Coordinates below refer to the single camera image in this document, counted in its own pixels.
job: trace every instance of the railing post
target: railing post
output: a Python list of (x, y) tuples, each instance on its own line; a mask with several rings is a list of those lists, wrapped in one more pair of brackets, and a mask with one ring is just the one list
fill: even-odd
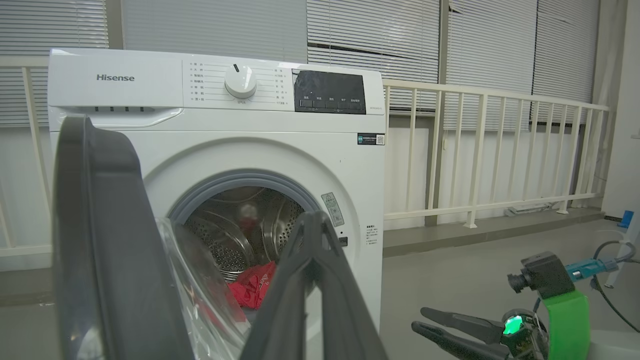
[(47, 216), (51, 209), (51, 195), (49, 193), (49, 182), (47, 180), (47, 169), (44, 165), (44, 156), (42, 155), (42, 142), (40, 141), (40, 126), (38, 124), (38, 112), (33, 97), (33, 83), (31, 82), (31, 71), (27, 67), (22, 68), (22, 81), (24, 82), (24, 93), (27, 100), (27, 111), (29, 113), (29, 126), (31, 128), (31, 140), (33, 142), (33, 151), (35, 152), (38, 167), (38, 175), (40, 176), (40, 187), (44, 194), (47, 204)]
[(476, 124), (476, 148), (474, 149), (474, 164), (471, 169), (471, 192), (469, 193), (469, 205), (472, 210), (467, 212), (467, 222), (465, 227), (476, 228), (476, 206), (478, 202), (478, 187), (480, 183), (480, 169), (482, 166), (482, 150), (484, 144), (484, 123), (486, 121), (486, 98), (487, 95), (480, 95), (478, 104), (478, 121)]
[[(584, 125), (584, 136), (582, 141), (582, 156), (580, 157), (580, 169), (578, 170), (578, 183), (575, 185), (575, 193), (582, 193), (582, 180), (584, 179), (584, 173), (589, 166), (587, 164), (587, 157), (589, 152), (589, 135), (591, 134), (591, 118), (593, 118), (593, 109), (587, 110), (587, 123)], [(573, 202), (572, 208), (577, 208), (577, 202)]]
[(495, 190), (498, 185), (498, 171), (500, 167), (500, 151), (502, 150), (502, 131), (504, 130), (504, 112), (507, 108), (507, 98), (500, 100), (500, 119), (498, 120), (498, 133), (495, 143), (495, 160), (493, 161), (493, 179), (491, 183), (491, 202), (495, 202)]
[(598, 190), (596, 191), (596, 193), (602, 194), (604, 193), (604, 189), (603, 189), (603, 185), (606, 182), (606, 179), (604, 178), (606, 176), (606, 168), (605, 168), (605, 163), (604, 160), (607, 159), (607, 163), (609, 162), (609, 153), (611, 151), (611, 131), (613, 128), (613, 117), (611, 116), (611, 111), (609, 111), (609, 113), (607, 114), (607, 129), (605, 130), (604, 133), (604, 139), (602, 141), (602, 162), (600, 163), (600, 170), (598, 171), (598, 177), (599, 177), (599, 181), (598, 181)]
[(6, 246), (14, 247), (15, 244), (13, 243), (13, 232), (11, 231), (11, 225), (9, 224), (9, 219), (7, 218), (6, 209), (4, 208), (5, 204), (6, 201), (4, 201), (4, 191), (2, 189), (2, 183), (0, 183), (0, 226), (2, 226)]
[(560, 120), (560, 130), (558, 131), (558, 152), (556, 155), (556, 168), (554, 169), (554, 186), (552, 189), (553, 196), (556, 195), (558, 186), (558, 174), (560, 174), (560, 160), (562, 159), (562, 142), (564, 139), (564, 123), (566, 122), (566, 108), (564, 105), (562, 109), (562, 119)]
[(453, 151), (453, 171), (451, 174), (451, 194), (449, 194), (449, 207), (453, 208), (456, 200), (456, 174), (458, 173), (458, 156), (460, 155), (460, 135), (462, 134), (462, 110), (465, 94), (458, 94), (458, 119), (456, 121), (456, 148)]
[(440, 108), (442, 107), (442, 92), (436, 92), (436, 113), (433, 123), (433, 144), (431, 144), (431, 175), (429, 176), (429, 203), (427, 208), (429, 210), (433, 209), (433, 197), (434, 197), (434, 189), (436, 185), (436, 167), (438, 164), (438, 146), (440, 142), (438, 141), (438, 137), (440, 135)]
[(533, 118), (531, 119), (531, 137), (529, 139), (529, 156), (527, 157), (527, 170), (524, 173), (524, 189), (522, 190), (522, 200), (527, 200), (527, 190), (529, 189), (529, 176), (531, 174), (531, 161), (533, 159), (533, 149), (536, 145), (536, 130), (538, 128), (538, 112), (540, 102), (536, 101), (533, 108)]
[(595, 125), (595, 134), (593, 135), (594, 144), (593, 144), (593, 153), (591, 155), (591, 165), (589, 166), (589, 179), (587, 179), (587, 190), (586, 193), (593, 192), (593, 178), (596, 175), (596, 164), (598, 163), (598, 150), (600, 148), (600, 134), (602, 132), (602, 119), (604, 116), (604, 111), (598, 111), (598, 120), (596, 120)]
[(385, 122), (387, 123), (387, 133), (385, 134), (385, 146), (389, 145), (389, 138), (391, 137), (389, 133), (389, 108), (390, 108), (390, 97), (391, 97), (391, 86), (385, 86)]
[(409, 164), (406, 170), (406, 202), (404, 210), (409, 211), (409, 200), (411, 200), (411, 165), (413, 163), (413, 138), (415, 137), (415, 108), (417, 106), (418, 89), (413, 89), (411, 100), (411, 124), (409, 125)]
[[(575, 114), (573, 114), (573, 124), (571, 124), (571, 160), (569, 161), (569, 166), (567, 167), (567, 175), (564, 181), (564, 190), (563, 197), (569, 196), (569, 189), (571, 188), (571, 175), (573, 174), (573, 166), (575, 165), (575, 156), (576, 149), (578, 147), (578, 129), (580, 128), (580, 117), (582, 116), (582, 106), (578, 106), (575, 109)], [(568, 199), (562, 201), (560, 205), (560, 210), (557, 212), (559, 214), (569, 214), (566, 210), (567, 204), (569, 203)]]
[(540, 166), (540, 180), (538, 181), (538, 197), (542, 197), (542, 185), (545, 182), (545, 170), (547, 168), (547, 154), (549, 153), (549, 140), (551, 140), (551, 123), (554, 121), (554, 104), (549, 104), (549, 114), (547, 114), (547, 128), (545, 130), (545, 148), (542, 152), (542, 165)]
[(516, 172), (516, 163), (518, 159), (518, 145), (520, 143), (520, 128), (522, 127), (522, 104), (523, 100), (518, 100), (518, 115), (516, 117), (516, 132), (513, 135), (513, 154), (511, 155), (511, 172), (509, 173), (509, 187), (507, 190), (507, 200), (511, 201), (513, 194), (513, 177)]

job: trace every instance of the red clothing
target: red clothing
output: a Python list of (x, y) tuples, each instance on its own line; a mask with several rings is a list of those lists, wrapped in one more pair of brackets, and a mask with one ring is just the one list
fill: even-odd
[(256, 265), (238, 275), (235, 282), (229, 284), (231, 292), (241, 307), (259, 309), (271, 280), (276, 271), (276, 263)]

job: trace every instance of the black display panel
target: black display panel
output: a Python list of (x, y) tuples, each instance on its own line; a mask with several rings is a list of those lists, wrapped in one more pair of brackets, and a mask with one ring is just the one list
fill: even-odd
[(301, 70), (293, 94), (298, 112), (367, 113), (361, 75)]

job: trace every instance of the blue object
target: blue object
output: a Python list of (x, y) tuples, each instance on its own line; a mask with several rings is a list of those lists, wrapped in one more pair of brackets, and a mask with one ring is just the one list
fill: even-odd
[(612, 272), (618, 269), (615, 260), (586, 259), (578, 263), (570, 264), (564, 267), (569, 273), (571, 281), (587, 279), (601, 272)]
[(625, 229), (629, 228), (629, 224), (631, 224), (631, 218), (634, 217), (634, 212), (625, 210), (625, 214), (622, 215), (622, 221), (618, 224), (620, 227), (624, 227)]

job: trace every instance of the green led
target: green led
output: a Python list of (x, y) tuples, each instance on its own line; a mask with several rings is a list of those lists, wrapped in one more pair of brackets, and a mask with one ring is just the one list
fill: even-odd
[(508, 319), (504, 323), (504, 332), (502, 333), (505, 335), (515, 334), (520, 330), (521, 326), (522, 326), (522, 316), (518, 315), (516, 317)]

